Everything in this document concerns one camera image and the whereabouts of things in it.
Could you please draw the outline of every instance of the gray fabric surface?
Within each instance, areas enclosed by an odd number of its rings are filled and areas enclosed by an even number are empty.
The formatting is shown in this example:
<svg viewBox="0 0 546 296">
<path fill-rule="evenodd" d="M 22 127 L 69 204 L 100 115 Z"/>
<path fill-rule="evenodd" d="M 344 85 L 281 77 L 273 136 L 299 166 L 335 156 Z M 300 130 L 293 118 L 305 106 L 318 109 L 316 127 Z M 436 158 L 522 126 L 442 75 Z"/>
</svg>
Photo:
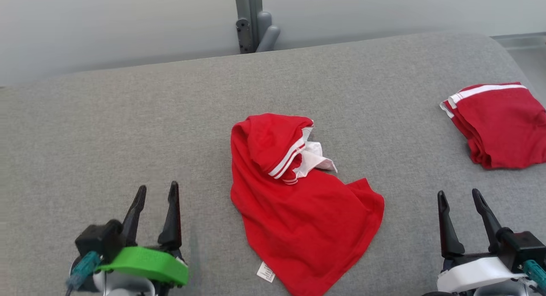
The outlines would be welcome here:
<svg viewBox="0 0 546 296">
<path fill-rule="evenodd" d="M 470 190 L 501 224 L 546 240 L 546 165 L 485 171 L 438 103 L 470 84 L 521 81 L 508 53 L 473 34 L 386 39 L 78 73 L 1 90 L 2 238 L 7 294 L 61 295 L 74 238 L 123 219 L 148 185 L 137 240 L 161 231 L 171 180 L 181 192 L 191 282 L 172 295 L 287 295 L 256 276 L 230 201 L 230 129 L 248 115 L 303 115 L 344 182 L 384 196 L 380 231 L 327 295 L 420 295 L 442 266 L 443 189 L 468 252 L 487 238 Z"/>
</svg>

